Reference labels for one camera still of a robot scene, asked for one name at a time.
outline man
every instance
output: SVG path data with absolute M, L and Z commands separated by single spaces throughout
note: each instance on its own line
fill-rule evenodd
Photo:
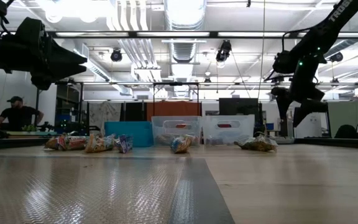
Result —
M 7 118 L 9 121 L 9 131 L 22 131 L 22 127 L 31 124 L 32 115 L 37 115 L 37 124 L 44 117 L 41 111 L 30 106 L 23 106 L 23 99 L 13 96 L 7 102 L 11 102 L 11 108 L 5 109 L 0 115 L 0 124 Z

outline teal bin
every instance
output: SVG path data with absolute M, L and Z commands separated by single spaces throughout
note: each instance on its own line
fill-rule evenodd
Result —
M 133 147 L 153 146 L 152 123 L 149 121 L 107 121 L 104 122 L 106 135 L 132 135 Z

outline robotic arm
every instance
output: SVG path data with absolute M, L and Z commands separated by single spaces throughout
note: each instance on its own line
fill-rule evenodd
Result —
M 0 0 L 0 27 L 7 33 L 0 33 L 1 69 L 6 73 L 30 72 L 31 82 L 40 90 L 48 90 L 52 82 L 86 71 L 80 64 L 87 59 L 59 46 L 46 33 L 41 21 L 27 17 L 15 34 L 7 31 L 4 23 L 9 22 L 5 16 L 13 1 L 6 4 Z
M 320 102 L 324 93 L 316 88 L 313 78 L 319 63 L 327 63 L 324 54 L 335 44 L 341 29 L 357 12 L 358 0 L 341 0 L 325 20 L 308 29 L 291 51 L 283 49 L 283 52 L 277 54 L 273 64 L 274 72 L 293 73 L 289 90 L 279 87 L 272 90 L 281 119 L 286 118 L 287 109 L 293 101 L 301 103 L 299 113 L 294 115 L 294 127 L 308 114 L 328 110 L 327 104 Z

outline black t-shirt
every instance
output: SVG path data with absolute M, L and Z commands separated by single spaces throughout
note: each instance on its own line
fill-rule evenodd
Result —
M 8 108 L 1 113 L 1 117 L 9 121 L 9 131 L 22 131 L 22 127 L 31 124 L 32 115 L 39 115 L 40 111 L 29 106 L 20 109 Z

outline black cap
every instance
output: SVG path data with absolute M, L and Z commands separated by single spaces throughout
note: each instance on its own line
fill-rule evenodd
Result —
M 10 100 L 7 100 L 7 102 L 11 102 L 11 103 L 14 103 L 16 101 L 23 102 L 23 99 L 19 96 L 13 96 Z

